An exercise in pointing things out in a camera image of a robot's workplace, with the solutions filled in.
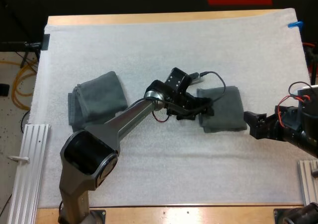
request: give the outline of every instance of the red wire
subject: red wire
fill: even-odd
[[[308,96],[308,95],[304,95],[303,97],[307,98],[307,99],[308,99],[308,101],[310,101],[310,96]]]
[[[162,120],[159,120],[159,119],[155,116],[155,113],[153,112],[153,117],[155,118],[156,121],[158,121],[158,122],[160,122],[160,123],[164,123],[164,122],[166,122],[166,121],[169,119],[170,116],[168,116],[165,120],[162,121]]]
[[[295,100],[298,100],[300,102],[305,102],[302,98],[307,98],[308,101],[310,101],[310,96],[308,95],[304,95],[303,97],[299,97],[299,96],[285,96],[277,105],[277,114],[278,114],[278,121],[279,121],[279,124],[282,126],[282,127],[285,127],[284,124],[283,124],[283,121],[282,121],[282,116],[280,114],[280,109],[279,109],[279,105],[282,104],[284,101],[286,101],[289,97],[292,97],[294,98]]]
[[[316,47],[316,45],[315,44],[312,44],[312,43],[303,43],[303,45],[304,46],[308,46],[308,47],[312,47],[312,48],[314,48],[314,47]]]

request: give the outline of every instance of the blue clip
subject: blue clip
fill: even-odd
[[[288,24],[288,28],[298,27],[300,31],[302,31],[303,26],[304,26],[304,23],[302,21],[297,21],[297,22]]]

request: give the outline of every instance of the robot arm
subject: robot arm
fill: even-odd
[[[244,112],[244,120],[250,126],[250,135],[256,139],[289,142],[318,157],[318,86],[298,91],[298,107],[276,106],[275,113]]]
[[[210,98],[194,97],[186,92],[194,79],[208,73],[211,72],[188,75],[174,68],[165,82],[155,80],[144,98],[121,115],[105,124],[88,126],[69,137],[60,153],[63,165],[60,191],[64,208],[59,223],[104,223],[104,210],[89,210],[88,190],[96,190],[102,184],[118,161],[120,140],[149,113],[165,108],[167,115],[176,115],[178,120],[194,120],[199,113],[213,115]]]

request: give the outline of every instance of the folded towel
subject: folded towel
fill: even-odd
[[[215,99],[223,93],[224,88],[197,89],[198,97]],[[199,115],[200,126],[205,133],[219,131],[246,130],[243,120],[243,105],[236,86],[228,86],[224,96],[213,104],[214,116]]]
[[[78,84],[68,95],[69,125],[73,131],[88,125],[103,124],[128,105],[115,72]]]

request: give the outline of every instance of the black wire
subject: black wire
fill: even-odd
[[[226,89],[227,89],[227,86],[225,85],[225,82],[224,82],[224,80],[221,78],[221,76],[218,75],[216,72],[213,72],[213,71],[203,72],[203,73],[200,73],[199,76],[205,76],[205,75],[207,75],[207,74],[215,74],[216,76],[218,76],[218,78],[221,80],[221,82],[223,83],[223,86],[224,86],[223,93],[221,94],[221,96],[219,96],[218,98],[216,98],[216,99],[213,100],[213,102],[216,102],[217,100],[220,100],[220,99],[224,96],[224,94],[225,94],[225,92],[226,92]]]
[[[299,84],[299,83],[306,84],[308,87],[310,87],[310,89],[311,89],[311,91],[313,92],[313,94],[314,94],[315,96],[317,96],[317,94],[316,94],[315,91],[314,91],[314,88],[313,88],[311,85],[309,85],[308,83],[306,83],[306,82],[304,82],[304,81],[296,81],[296,82],[293,82],[292,84],[290,84],[290,86],[289,86],[289,88],[288,88],[288,93],[289,93],[289,95],[290,95],[291,97],[295,97],[295,96],[297,96],[297,95],[292,94],[292,93],[290,92],[290,89],[292,88],[293,85]]]
[[[30,112],[30,110],[28,110],[28,111],[23,115],[23,117],[22,117],[22,119],[21,119],[20,128],[21,128],[21,132],[22,132],[22,133],[24,133],[23,128],[22,128],[23,120],[24,120],[24,118],[26,117],[26,115],[27,115],[29,112]]]
[[[3,209],[2,209],[2,211],[1,211],[1,213],[0,213],[0,217],[2,216],[2,213],[4,212],[5,207],[8,205],[8,203],[9,203],[11,197],[12,197],[12,194],[10,195],[10,197],[8,198],[8,200],[6,201],[6,203],[5,203],[5,205],[4,205]]]
[[[32,66],[35,66],[35,65],[31,65],[27,60],[31,61],[31,62],[34,62],[33,60],[29,59],[29,58],[24,58],[21,54],[19,54],[18,52],[15,52],[16,54],[18,54],[20,57],[23,58],[23,61],[25,61],[29,66],[30,68],[35,72],[37,73],[37,71],[32,67]]]
[[[20,53],[18,53],[18,52],[15,52],[16,54],[18,54],[21,58],[23,58],[24,59],[24,57],[20,54]],[[34,62],[32,59],[29,59],[29,58],[25,58],[26,60],[29,60],[30,62]]]
[[[164,123],[164,122],[166,122],[167,120],[169,120],[169,118],[170,118],[170,115],[168,115],[168,117],[167,117],[165,120],[162,121],[162,120],[159,120],[159,119],[158,119],[158,117],[155,115],[154,111],[152,112],[152,114],[153,114],[154,119],[155,119],[156,121],[160,122],[160,123]]]
[[[59,205],[59,213],[61,213],[62,210],[62,204],[63,204],[63,200],[61,201],[60,205]]]

